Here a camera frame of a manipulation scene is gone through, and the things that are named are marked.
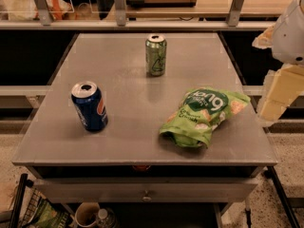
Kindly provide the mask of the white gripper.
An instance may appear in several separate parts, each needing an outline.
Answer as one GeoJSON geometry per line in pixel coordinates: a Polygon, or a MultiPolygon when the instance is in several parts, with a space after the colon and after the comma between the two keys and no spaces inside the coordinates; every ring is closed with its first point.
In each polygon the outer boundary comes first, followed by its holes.
{"type": "Polygon", "coordinates": [[[272,48],[275,59],[285,63],[264,78],[257,115],[276,122],[304,91],[304,0],[293,0],[274,26],[266,28],[252,43],[254,48],[272,48]]]}

